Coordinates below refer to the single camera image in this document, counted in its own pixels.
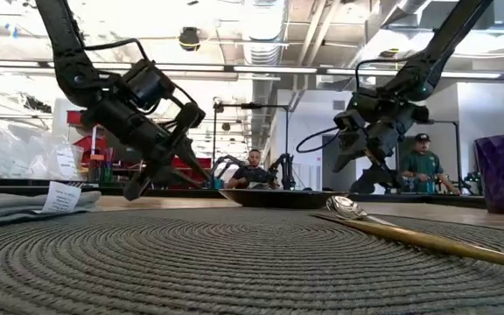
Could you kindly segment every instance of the black cable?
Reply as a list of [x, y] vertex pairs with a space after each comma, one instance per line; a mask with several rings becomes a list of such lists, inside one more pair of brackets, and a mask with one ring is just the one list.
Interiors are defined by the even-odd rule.
[[176, 98], [176, 97], [174, 97], [174, 96], [171, 98], [171, 101], [172, 101], [173, 103], [175, 103], [175, 104], [176, 104], [176, 106], [180, 107], [181, 109], [184, 107], [184, 104], [182, 103], [182, 101], [180, 101], [179, 99], [177, 99], [177, 98]]
[[303, 141], [301, 141], [300, 143], [297, 144], [297, 152], [298, 153], [311, 153], [311, 152], [314, 152], [314, 151], [318, 151], [318, 150], [321, 150], [321, 149], [324, 149], [324, 147], [326, 147], [328, 144], [331, 144], [333, 142], [333, 140], [335, 140], [338, 135], [340, 134], [340, 132], [336, 132], [335, 135], [333, 135], [332, 139], [330, 139], [330, 141], [326, 142], [326, 143], [322, 143], [322, 145], [320, 145], [319, 147], [317, 148], [314, 148], [314, 149], [307, 149], [307, 150], [301, 150], [301, 146], [303, 144], [305, 144], [307, 141], [313, 139], [314, 137], [317, 137], [317, 136], [322, 136], [324, 135], [325, 133], [328, 133], [328, 132], [331, 132], [331, 131], [334, 131], [334, 130], [337, 130], [338, 127], [333, 127], [333, 128], [329, 128], [329, 129], [324, 129], [322, 131], [319, 131], [317, 133], [313, 133], [311, 134], [310, 136], [306, 137], [305, 139], [303, 139]]
[[178, 90], [180, 90], [180, 92], [182, 92], [182, 94], [185, 95], [185, 97], [188, 98], [188, 100], [190, 100], [190, 102], [194, 103], [194, 104], [198, 104], [182, 87], [180, 87], [180, 85], [176, 84], [176, 83], [172, 83], [174, 84], [174, 87], [176, 87]]
[[158, 123], [157, 125], [165, 128], [165, 129], [170, 129], [172, 127], [176, 127], [176, 125], [178, 124], [178, 122], [176, 120], [170, 120], [170, 121], [167, 121], [167, 122], [160, 122]]
[[411, 57], [413, 57], [413, 55], [411, 55], [409, 57], [401, 58], [401, 59], [367, 59], [367, 60], [360, 61], [357, 64], [357, 66], [355, 66], [355, 87], [356, 87], [356, 90], [359, 90], [359, 87], [361, 86], [361, 82], [359, 80], [359, 70], [362, 65], [366, 65], [369, 63], [406, 62], [406, 61], [409, 61], [411, 59]]
[[145, 52], [143, 45], [141, 45], [141, 42], [137, 38], [123, 39], [123, 40], [117, 41], [115, 43], [110, 43], [110, 44], [85, 46], [84, 49], [86, 51], [97, 51], [97, 50], [104, 50], [104, 49], [110, 49], [110, 48], [117, 48], [117, 47], [125, 46], [125, 45], [131, 44], [131, 43], [136, 43], [137, 48], [139, 49], [139, 52], [143, 56], [143, 59], [149, 61], [149, 58], [147, 57], [147, 53]]
[[145, 116], [149, 116], [149, 115], [153, 114], [153, 113], [155, 112], [155, 110], [157, 110], [157, 108], [158, 108], [158, 104], [159, 104], [159, 101], [158, 101], [158, 102], [156, 102], [155, 104], [153, 104], [153, 106], [152, 106], [151, 108], [149, 108], [149, 109], [147, 109], [147, 110], [141, 110], [141, 109], [139, 109], [139, 111], [140, 111], [143, 115], [145, 115]]

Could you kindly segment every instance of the bowl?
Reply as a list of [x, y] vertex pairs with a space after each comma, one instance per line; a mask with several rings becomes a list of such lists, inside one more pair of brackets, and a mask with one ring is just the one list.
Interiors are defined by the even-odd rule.
[[315, 192], [256, 189], [220, 189], [228, 200], [243, 207], [266, 207], [284, 209], [320, 209], [332, 196], [347, 196], [347, 192]]

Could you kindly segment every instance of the baseball cap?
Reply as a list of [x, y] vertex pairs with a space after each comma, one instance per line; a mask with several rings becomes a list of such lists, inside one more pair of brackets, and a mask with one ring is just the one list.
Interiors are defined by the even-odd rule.
[[416, 141], [417, 142], [428, 142], [431, 138], [427, 134], [417, 134]]

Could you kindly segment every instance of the wooden table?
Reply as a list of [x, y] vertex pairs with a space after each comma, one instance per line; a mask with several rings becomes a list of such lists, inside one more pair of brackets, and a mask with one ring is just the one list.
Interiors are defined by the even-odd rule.
[[[402, 204], [388, 202], [362, 202], [360, 204], [370, 214], [399, 215], [410, 218], [457, 222], [504, 229], [504, 214], [490, 214], [486, 210], [481, 209], [471, 209], [457, 206]], [[127, 201], [123, 197], [116, 196], [104, 196], [99, 200], [98, 205], [102, 210], [105, 211], [240, 206], [226, 199], [143, 197], [134, 201]]]

